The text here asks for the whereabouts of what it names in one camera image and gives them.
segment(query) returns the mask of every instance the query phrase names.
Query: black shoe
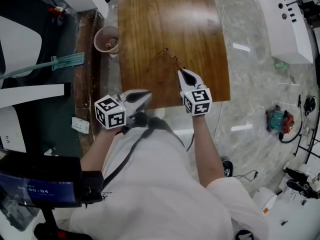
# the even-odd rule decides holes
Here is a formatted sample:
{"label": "black shoe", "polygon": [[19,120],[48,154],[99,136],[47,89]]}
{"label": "black shoe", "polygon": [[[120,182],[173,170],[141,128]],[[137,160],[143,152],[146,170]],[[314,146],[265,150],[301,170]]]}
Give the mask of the black shoe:
{"label": "black shoe", "polygon": [[317,100],[315,96],[308,96],[304,103],[304,115],[307,117],[312,111],[315,110]]}
{"label": "black shoe", "polygon": [[294,190],[294,191],[298,191],[298,192],[304,192],[304,188],[300,185],[299,181],[295,180],[295,179],[289,179],[287,182],[286,182],[286,185]]}
{"label": "black shoe", "polygon": [[234,174],[234,165],[230,160],[222,160],[224,168],[224,177],[232,177]]}
{"label": "black shoe", "polygon": [[254,235],[248,230],[240,230],[235,236],[235,240],[254,240]]}

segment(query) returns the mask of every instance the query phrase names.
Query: green brush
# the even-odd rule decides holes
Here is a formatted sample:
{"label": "green brush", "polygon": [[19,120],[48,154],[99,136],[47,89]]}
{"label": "green brush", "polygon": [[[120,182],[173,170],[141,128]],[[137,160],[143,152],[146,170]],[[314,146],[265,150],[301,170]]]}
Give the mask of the green brush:
{"label": "green brush", "polygon": [[276,69],[285,69],[287,67],[287,64],[285,62],[279,62],[279,63],[275,63],[274,67]]}
{"label": "green brush", "polygon": [[19,74],[22,74],[25,72],[29,72],[29,71],[37,70],[37,69],[42,69],[42,68],[49,67],[49,66],[51,66],[52,71],[55,71],[57,69],[63,69],[63,68],[67,68],[67,67],[74,67],[77,65],[82,65],[83,63],[85,63],[85,53],[84,52],[76,53],[76,54],[72,54],[72,55],[68,55],[68,56],[64,56],[64,57],[60,57],[60,58],[57,58],[56,56],[52,56],[51,62],[28,66],[28,67],[18,69],[16,71],[13,71],[13,72],[10,72],[10,73],[4,74],[4,75],[0,75],[0,80],[11,78],[11,77],[14,77],[16,75],[19,75]]}

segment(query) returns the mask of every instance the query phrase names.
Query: power tool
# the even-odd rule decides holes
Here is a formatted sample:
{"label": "power tool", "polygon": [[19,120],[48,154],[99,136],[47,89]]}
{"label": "power tool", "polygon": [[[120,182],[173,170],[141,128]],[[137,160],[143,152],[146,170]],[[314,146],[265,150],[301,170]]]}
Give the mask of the power tool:
{"label": "power tool", "polygon": [[133,124],[135,113],[146,108],[152,93],[145,89],[127,90],[121,95],[107,95],[94,103],[96,119],[107,130]]}
{"label": "power tool", "polygon": [[294,116],[287,110],[281,111],[281,107],[276,105],[274,108],[265,111],[266,114],[266,130],[279,132],[279,140],[282,141],[284,134],[290,133],[295,121]]}
{"label": "power tool", "polygon": [[182,103],[192,116],[204,115],[210,112],[212,97],[210,89],[196,73],[182,68],[178,70],[180,95]]}

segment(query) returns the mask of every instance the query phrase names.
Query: white label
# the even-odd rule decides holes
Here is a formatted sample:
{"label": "white label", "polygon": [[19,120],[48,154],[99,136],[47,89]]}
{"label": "white label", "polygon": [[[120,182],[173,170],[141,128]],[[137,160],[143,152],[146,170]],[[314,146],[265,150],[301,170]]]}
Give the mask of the white label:
{"label": "white label", "polygon": [[90,123],[88,121],[82,120],[77,117],[72,117],[72,129],[75,129],[76,131],[83,134],[89,134],[89,126]]}

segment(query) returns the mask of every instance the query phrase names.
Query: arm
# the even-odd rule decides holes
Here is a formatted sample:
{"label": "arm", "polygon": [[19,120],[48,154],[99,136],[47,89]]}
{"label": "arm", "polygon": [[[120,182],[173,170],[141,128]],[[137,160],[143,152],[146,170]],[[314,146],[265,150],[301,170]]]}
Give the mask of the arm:
{"label": "arm", "polygon": [[99,133],[89,151],[81,159],[81,169],[83,171],[102,170],[106,155],[118,131],[119,128],[110,130],[103,129]]}
{"label": "arm", "polygon": [[199,181],[205,188],[224,177],[224,166],[203,115],[193,116],[195,162]]}

